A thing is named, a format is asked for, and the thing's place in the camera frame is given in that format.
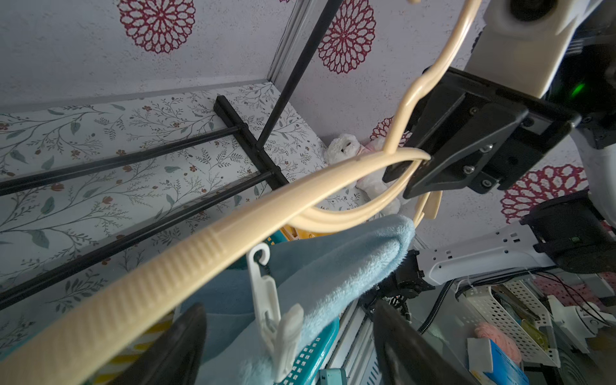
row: white metal organizer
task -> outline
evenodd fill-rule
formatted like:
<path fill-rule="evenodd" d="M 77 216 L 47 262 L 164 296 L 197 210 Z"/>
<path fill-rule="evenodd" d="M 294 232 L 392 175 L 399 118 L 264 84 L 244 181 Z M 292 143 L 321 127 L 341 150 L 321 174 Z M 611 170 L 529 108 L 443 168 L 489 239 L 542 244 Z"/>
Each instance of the white metal organizer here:
<path fill-rule="evenodd" d="M 512 316 L 492 296 L 490 286 L 480 286 L 469 290 L 465 295 L 468 301 L 492 325 L 511 337 L 517 344 L 524 362 L 541 363 L 549 367 L 560 367 L 561 360 L 556 349 L 552 318 L 548 310 L 539 302 L 535 295 L 523 282 L 505 283 L 520 301 L 533 310 L 541 319 L 535 322 L 535 327 L 548 335 L 548 351 L 544 351 Z"/>

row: green led light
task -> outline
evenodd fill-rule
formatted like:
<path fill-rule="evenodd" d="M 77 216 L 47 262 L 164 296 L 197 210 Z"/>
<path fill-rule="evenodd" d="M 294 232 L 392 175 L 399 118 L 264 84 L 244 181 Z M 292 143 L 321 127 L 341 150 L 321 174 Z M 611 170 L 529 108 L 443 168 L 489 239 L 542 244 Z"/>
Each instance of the green led light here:
<path fill-rule="evenodd" d="M 571 98 L 576 97 L 577 94 L 579 94 L 582 91 L 582 89 L 584 89 L 584 87 L 586 87 L 584 83 L 578 84 L 578 86 L 573 90 L 573 92 L 571 92 Z"/>

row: black metal frame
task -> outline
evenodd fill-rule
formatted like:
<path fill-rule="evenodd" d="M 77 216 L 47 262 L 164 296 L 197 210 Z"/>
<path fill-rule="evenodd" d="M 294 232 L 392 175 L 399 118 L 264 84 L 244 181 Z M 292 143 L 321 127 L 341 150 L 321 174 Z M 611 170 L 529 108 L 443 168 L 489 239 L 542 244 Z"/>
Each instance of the black metal frame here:
<path fill-rule="evenodd" d="M 3 291 L 0 293 L 0 310 L 5 309 L 6 307 L 9 307 L 16 302 L 19 302 L 22 299 L 25 299 L 58 282 L 61 282 L 73 274 L 87 269 L 88 267 L 131 247 L 132 245 L 136 245 L 138 242 L 150 238 L 153 235 L 156 235 L 157 233 L 179 222 L 182 222 L 193 215 L 196 215 L 200 211 L 229 199 L 234 195 L 255 186 L 256 184 L 263 182 L 264 180 L 267 181 L 272 190 L 288 184 L 289 182 L 282 174 L 280 168 L 274 164 L 272 159 L 265 152 L 265 142 L 272 133 L 276 122 L 282 114 L 282 111 L 285 109 L 286 104 L 289 102 L 291 94 L 298 85 L 299 80 L 310 63 L 310 59 L 316 52 L 318 45 L 323 39 L 327 28 L 334 19 L 341 4 L 342 0 L 328 0 L 325 8 L 321 12 L 321 16 L 319 16 L 317 24 L 312 30 L 312 33 L 310 34 L 308 41 L 299 56 L 298 61 L 293 67 L 293 71 L 291 72 L 285 87 L 280 93 L 280 97 L 278 98 L 278 101 L 276 102 L 276 105 L 274 106 L 274 109 L 272 110 L 272 113 L 270 114 L 270 117 L 267 120 L 258 140 L 250 132 L 248 125 L 241 120 L 240 115 L 238 115 L 238 113 L 233 109 L 227 98 L 219 95 L 214 104 L 214 112 L 216 112 L 216 114 L 220 116 L 223 122 L 227 125 L 227 128 L 225 129 L 210 132 L 209 134 L 202 136 L 178 140 L 177 142 L 164 146 L 125 156 L 118 156 L 112 159 L 90 162 L 79 166 L 66 167 L 1 182 L 0 196 L 144 161 L 229 135 L 234 136 L 244 152 L 248 155 L 248 158 L 250 158 L 259 171 L 259 175 L 256 177 L 234 185 L 233 187 L 212 195 L 205 200 L 198 198 L 197 200 L 191 202 L 194 204 L 189 203 L 188 208 L 182 209 L 167 218 L 145 226 L 142 229 L 120 238 L 119 240 L 115 240 L 105 246 L 91 251 L 90 253 L 77 257 L 72 261 L 29 279 L 28 281 L 23 282 L 13 288 Z"/>

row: pink yarn ball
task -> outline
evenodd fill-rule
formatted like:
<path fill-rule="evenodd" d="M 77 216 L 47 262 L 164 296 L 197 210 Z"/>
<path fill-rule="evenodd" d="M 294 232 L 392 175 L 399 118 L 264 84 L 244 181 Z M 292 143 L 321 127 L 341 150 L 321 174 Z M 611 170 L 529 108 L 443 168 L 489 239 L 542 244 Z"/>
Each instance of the pink yarn ball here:
<path fill-rule="evenodd" d="M 491 339 L 516 364 L 520 365 L 522 362 L 522 354 L 516 343 L 496 326 L 482 322 L 475 329 L 475 334 L 477 338 Z"/>

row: light blue fabric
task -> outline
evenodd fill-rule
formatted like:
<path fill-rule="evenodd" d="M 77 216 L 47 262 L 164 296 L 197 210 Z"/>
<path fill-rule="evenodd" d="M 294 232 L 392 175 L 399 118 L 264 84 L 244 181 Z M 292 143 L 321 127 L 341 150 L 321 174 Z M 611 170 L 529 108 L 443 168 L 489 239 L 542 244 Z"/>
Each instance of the light blue fabric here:
<path fill-rule="evenodd" d="M 284 314 L 295 303 L 304 308 L 297 353 L 351 301 L 386 278 L 405 257 L 414 236 L 415 228 L 409 218 L 392 215 L 327 237 L 271 246 L 269 267 L 278 286 L 281 312 Z M 232 282 L 229 272 L 245 276 L 236 275 Z M 248 306 L 242 295 L 252 300 L 247 271 L 226 270 L 185 303 L 202 302 L 206 311 L 212 311 L 208 313 L 205 345 L 208 361 L 200 368 L 197 384 L 273 383 L 272 362 L 254 314 L 249 325 L 228 346 L 223 346 L 232 336 L 221 334 L 237 332 L 247 319 L 244 309 L 249 307 L 253 311 L 252 304 Z M 223 314 L 241 317 L 241 321 L 228 322 L 222 327 L 224 331 L 216 330 L 214 324 L 224 323 L 219 322 Z"/>

